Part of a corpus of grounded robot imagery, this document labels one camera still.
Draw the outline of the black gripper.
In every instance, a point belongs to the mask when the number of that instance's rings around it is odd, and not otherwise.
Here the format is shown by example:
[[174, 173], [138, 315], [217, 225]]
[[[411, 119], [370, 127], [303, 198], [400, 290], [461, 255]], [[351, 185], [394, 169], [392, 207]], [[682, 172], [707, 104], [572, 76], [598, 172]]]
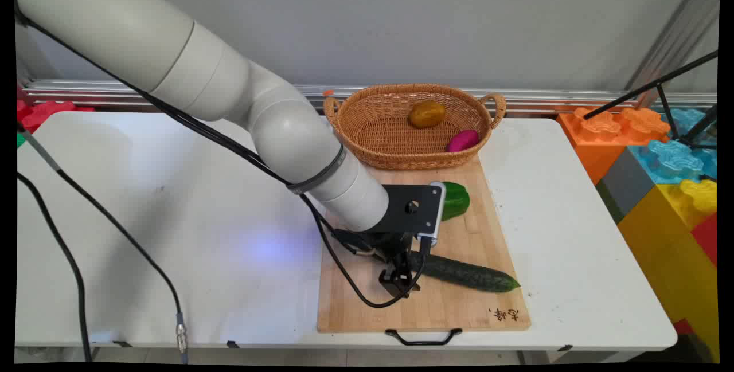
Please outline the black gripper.
[[420, 292], [419, 258], [412, 257], [412, 233], [368, 233], [370, 246], [375, 249], [375, 259], [382, 262], [382, 272], [378, 276], [380, 285], [393, 298], [401, 298], [402, 293], [409, 295]]

